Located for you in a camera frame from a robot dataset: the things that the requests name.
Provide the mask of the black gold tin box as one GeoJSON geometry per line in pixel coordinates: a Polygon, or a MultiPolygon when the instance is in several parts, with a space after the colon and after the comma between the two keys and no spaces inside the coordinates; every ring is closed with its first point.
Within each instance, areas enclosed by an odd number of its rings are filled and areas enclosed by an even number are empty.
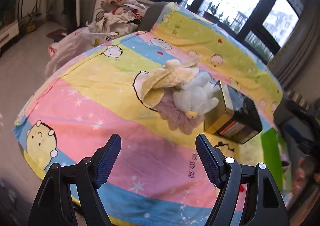
{"type": "Polygon", "coordinates": [[[214,97],[218,105],[205,114],[204,131],[244,144],[263,130],[253,100],[223,81],[217,81],[214,97]]]}

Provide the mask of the grey sofa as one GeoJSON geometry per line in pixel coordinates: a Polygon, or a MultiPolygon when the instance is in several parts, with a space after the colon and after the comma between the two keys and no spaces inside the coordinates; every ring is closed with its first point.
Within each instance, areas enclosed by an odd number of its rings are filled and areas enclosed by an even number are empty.
{"type": "Polygon", "coordinates": [[[138,31],[149,32],[167,4],[167,2],[156,2],[149,6],[138,27],[138,31]]]}

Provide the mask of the colourful cartoon bed sheet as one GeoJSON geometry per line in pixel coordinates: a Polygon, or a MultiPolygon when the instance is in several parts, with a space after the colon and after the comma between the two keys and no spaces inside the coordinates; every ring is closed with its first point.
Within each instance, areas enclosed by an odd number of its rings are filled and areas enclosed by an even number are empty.
{"type": "Polygon", "coordinates": [[[78,163],[116,133],[121,151],[99,195],[115,225],[204,225],[217,189],[190,135],[143,105],[138,90],[169,60],[197,58],[199,69],[249,96],[263,131],[272,127],[283,90],[258,59],[223,29],[173,3],[148,32],[136,32],[77,56],[30,98],[14,135],[38,177],[49,166],[78,163]]]}

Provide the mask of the white tv cabinet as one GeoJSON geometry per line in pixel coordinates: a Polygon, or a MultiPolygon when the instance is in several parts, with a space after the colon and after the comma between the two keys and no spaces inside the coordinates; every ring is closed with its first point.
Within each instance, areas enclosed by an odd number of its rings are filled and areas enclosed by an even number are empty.
{"type": "Polygon", "coordinates": [[[13,23],[4,26],[0,31],[0,48],[5,46],[11,39],[19,34],[19,23],[15,20],[13,23]]]}

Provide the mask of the cream yellow towel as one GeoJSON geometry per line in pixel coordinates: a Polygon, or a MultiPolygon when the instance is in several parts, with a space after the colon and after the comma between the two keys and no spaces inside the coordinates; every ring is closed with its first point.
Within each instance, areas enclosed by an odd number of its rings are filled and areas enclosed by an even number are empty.
{"type": "Polygon", "coordinates": [[[168,60],[164,66],[150,71],[142,83],[140,99],[146,107],[154,108],[163,98],[165,88],[179,88],[193,80],[198,73],[197,59],[184,62],[168,60]]]}

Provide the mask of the green cardboard box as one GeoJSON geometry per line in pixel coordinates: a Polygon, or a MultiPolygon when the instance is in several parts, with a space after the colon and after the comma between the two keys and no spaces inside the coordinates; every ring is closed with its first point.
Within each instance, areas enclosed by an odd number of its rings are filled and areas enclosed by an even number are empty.
{"type": "Polygon", "coordinates": [[[278,147],[278,134],[274,128],[269,129],[261,136],[264,163],[267,165],[280,191],[284,190],[282,161],[278,147]]]}

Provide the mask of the light blue plush toy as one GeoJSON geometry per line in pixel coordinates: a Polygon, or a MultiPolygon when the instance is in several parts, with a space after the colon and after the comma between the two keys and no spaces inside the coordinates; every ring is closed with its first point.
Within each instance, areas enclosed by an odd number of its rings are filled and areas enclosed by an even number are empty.
{"type": "Polygon", "coordinates": [[[207,72],[200,72],[193,80],[174,90],[172,98],[176,108],[188,119],[196,119],[216,108],[219,99],[214,97],[217,88],[207,72]]]}

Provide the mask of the pile of clothes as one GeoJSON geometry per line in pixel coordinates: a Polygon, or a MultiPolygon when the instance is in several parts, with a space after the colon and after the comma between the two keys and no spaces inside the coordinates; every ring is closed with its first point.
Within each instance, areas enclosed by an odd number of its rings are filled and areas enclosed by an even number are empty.
{"type": "Polygon", "coordinates": [[[137,31],[146,7],[137,0],[103,0],[91,23],[66,35],[48,47],[51,60],[44,77],[48,79],[67,62],[80,54],[119,36],[137,31]]]}

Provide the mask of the pink knitted cloth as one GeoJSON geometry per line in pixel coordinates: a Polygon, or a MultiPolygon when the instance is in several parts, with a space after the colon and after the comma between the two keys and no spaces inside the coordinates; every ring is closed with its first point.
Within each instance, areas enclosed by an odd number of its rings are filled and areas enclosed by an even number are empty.
{"type": "Polygon", "coordinates": [[[190,135],[193,130],[199,127],[203,121],[204,116],[199,116],[195,119],[188,119],[184,112],[180,111],[174,104],[172,91],[166,89],[163,98],[155,110],[159,113],[162,119],[168,121],[168,126],[171,130],[179,129],[184,134],[190,135]]]}

